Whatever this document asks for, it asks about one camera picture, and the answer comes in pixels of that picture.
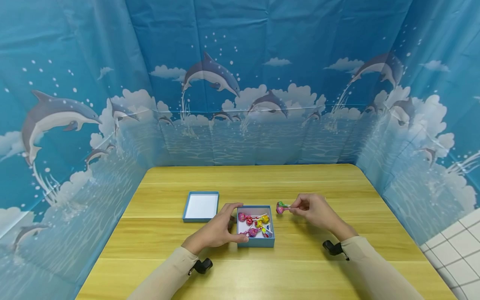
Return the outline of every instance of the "wrist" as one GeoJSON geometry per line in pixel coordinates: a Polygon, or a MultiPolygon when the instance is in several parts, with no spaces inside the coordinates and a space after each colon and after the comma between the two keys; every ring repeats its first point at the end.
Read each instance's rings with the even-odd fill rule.
{"type": "Polygon", "coordinates": [[[338,239],[339,242],[343,242],[344,240],[359,235],[352,226],[347,224],[341,218],[338,218],[328,230],[338,239]]]}
{"type": "Polygon", "coordinates": [[[181,246],[196,256],[205,248],[202,239],[196,233],[187,237],[181,246]]]}

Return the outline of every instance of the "blue box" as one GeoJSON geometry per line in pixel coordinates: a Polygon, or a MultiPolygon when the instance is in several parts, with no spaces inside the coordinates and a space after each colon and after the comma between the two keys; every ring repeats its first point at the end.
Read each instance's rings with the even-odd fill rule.
{"type": "Polygon", "coordinates": [[[270,219],[270,231],[272,232],[271,238],[266,238],[262,235],[261,232],[257,234],[255,238],[249,238],[246,243],[239,243],[238,247],[259,247],[259,248],[272,248],[275,244],[275,231],[273,229],[273,219],[272,219],[272,210],[269,205],[244,205],[237,208],[237,234],[245,232],[250,226],[245,222],[238,221],[239,213],[244,213],[251,216],[260,216],[262,214],[267,214],[270,219]]]}
{"type": "Polygon", "coordinates": [[[218,192],[194,191],[188,193],[183,210],[183,222],[208,222],[218,211],[218,192]]]}

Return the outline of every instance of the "wood grain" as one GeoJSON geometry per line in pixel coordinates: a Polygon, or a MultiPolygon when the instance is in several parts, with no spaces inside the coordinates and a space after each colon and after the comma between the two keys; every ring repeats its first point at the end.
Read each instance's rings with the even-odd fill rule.
{"type": "MultiPolygon", "coordinates": [[[[125,299],[201,223],[183,223],[189,191],[219,191],[228,202],[291,203],[299,192],[325,195],[425,299],[455,297],[362,172],[353,165],[161,167],[150,169],[77,299],[125,299]]],[[[274,248],[205,250],[214,267],[193,275],[174,299],[367,299],[347,262],[325,254],[335,240],[290,214],[275,216],[274,248]],[[262,273],[262,284],[257,282],[262,273]]]]}

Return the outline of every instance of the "person's left hand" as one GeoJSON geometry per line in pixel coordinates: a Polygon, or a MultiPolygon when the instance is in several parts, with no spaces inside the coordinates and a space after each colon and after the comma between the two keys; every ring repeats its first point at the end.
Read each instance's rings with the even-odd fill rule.
{"type": "Polygon", "coordinates": [[[228,242],[246,243],[248,237],[244,234],[230,234],[228,222],[235,208],[243,203],[227,203],[205,226],[187,237],[182,247],[194,255],[198,255],[203,248],[219,247],[228,242]]]}

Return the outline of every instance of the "ocean pattern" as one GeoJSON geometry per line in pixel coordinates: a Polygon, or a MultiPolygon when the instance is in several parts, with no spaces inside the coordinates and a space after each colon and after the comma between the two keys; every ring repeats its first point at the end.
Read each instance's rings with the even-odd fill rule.
{"type": "Polygon", "coordinates": [[[471,1],[3,5],[6,299],[74,298],[154,166],[355,164],[417,244],[479,207],[471,1]]]}

